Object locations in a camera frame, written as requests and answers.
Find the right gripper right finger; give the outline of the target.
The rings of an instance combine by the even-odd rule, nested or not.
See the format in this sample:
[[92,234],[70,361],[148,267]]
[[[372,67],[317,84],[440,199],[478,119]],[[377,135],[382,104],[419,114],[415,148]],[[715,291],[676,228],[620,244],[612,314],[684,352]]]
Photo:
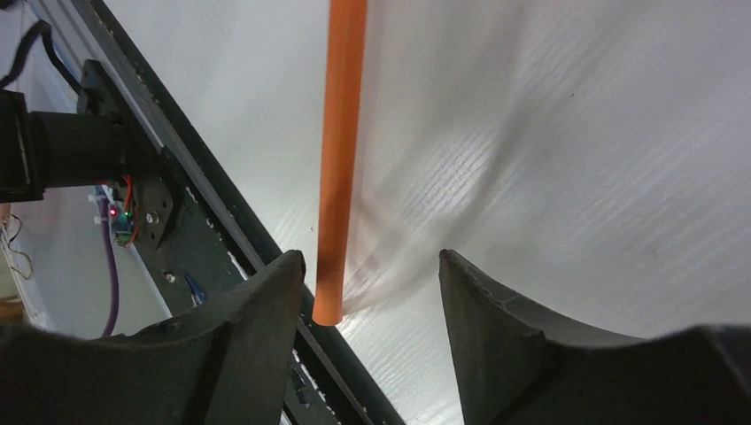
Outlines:
[[747,424],[750,328],[626,336],[557,313],[453,250],[439,255],[467,424]]

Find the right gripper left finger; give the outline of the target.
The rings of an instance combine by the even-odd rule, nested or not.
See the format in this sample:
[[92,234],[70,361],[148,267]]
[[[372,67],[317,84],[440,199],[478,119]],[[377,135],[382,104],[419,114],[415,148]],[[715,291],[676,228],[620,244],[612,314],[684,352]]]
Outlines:
[[4,424],[277,424],[304,288],[287,251],[132,336],[1,330]]

